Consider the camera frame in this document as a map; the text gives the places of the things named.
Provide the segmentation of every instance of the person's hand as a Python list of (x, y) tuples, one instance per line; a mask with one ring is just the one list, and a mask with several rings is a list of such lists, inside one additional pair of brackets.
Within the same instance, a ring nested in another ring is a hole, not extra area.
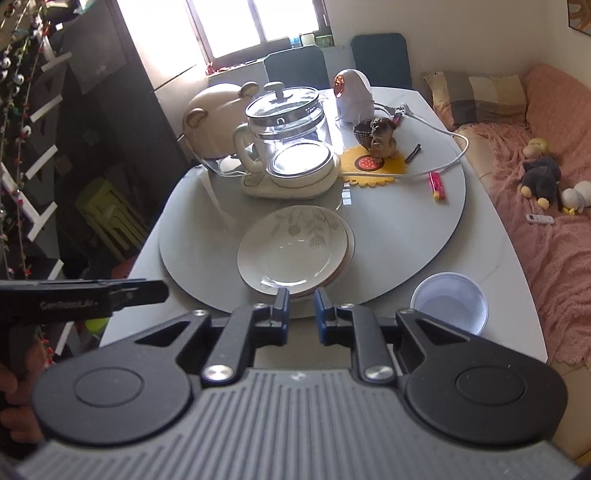
[(43, 434), (30, 407), (33, 382), (44, 371), (47, 363), (46, 350), (39, 339), (31, 345), (25, 357), (27, 374), (18, 381), (15, 375), (0, 364), (0, 391), (6, 393), (6, 400), (15, 408), (5, 408), (0, 413), (0, 423), (10, 430), (10, 436), (19, 443), (39, 443)]

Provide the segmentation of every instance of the dining chair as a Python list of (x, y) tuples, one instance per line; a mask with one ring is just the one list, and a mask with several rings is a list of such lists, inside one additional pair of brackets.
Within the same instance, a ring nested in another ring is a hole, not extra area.
[(374, 87), (413, 89), (405, 38), (400, 33), (358, 35), (351, 41), (355, 68)]
[(316, 45), (271, 53), (263, 64), (270, 82), (281, 82), (288, 88), (331, 88), (324, 54)]

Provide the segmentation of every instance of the teapot handle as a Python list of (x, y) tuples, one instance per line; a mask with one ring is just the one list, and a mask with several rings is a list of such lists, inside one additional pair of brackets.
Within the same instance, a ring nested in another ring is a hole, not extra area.
[(240, 158), (240, 162), (244, 165), (244, 168), (247, 169), (250, 173), (260, 173), (265, 169), (261, 160), (253, 161), (248, 152), (246, 151), (246, 143), (245, 138), (250, 135), (250, 130), (248, 128), (248, 124), (242, 124), (234, 130), (234, 148), (236, 149), (236, 153), (238, 158)]

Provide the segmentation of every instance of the yellow coaster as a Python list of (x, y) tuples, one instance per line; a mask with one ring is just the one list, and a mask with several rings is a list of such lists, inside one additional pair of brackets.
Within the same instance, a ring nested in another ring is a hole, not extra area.
[[(395, 158), (386, 158), (383, 161), (377, 161), (369, 155), (369, 152), (361, 145), (349, 148), (340, 156), (341, 172), (371, 172), (371, 173), (406, 173), (406, 163), (400, 152)], [(359, 185), (360, 187), (375, 187), (376, 185), (386, 185), (392, 183), (393, 178), (388, 177), (356, 177), (354, 175), (341, 175), (344, 181), (350, 185)]]

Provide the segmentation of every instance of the dog figurine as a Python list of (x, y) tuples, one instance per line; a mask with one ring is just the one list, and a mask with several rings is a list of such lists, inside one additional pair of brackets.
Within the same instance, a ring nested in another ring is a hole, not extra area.
[(376, 118), (371, 122), (373, 139), (369, 153), (373, 158), (391, 158), (398, 154), (394, 130), (396, 124), (389, 118)]

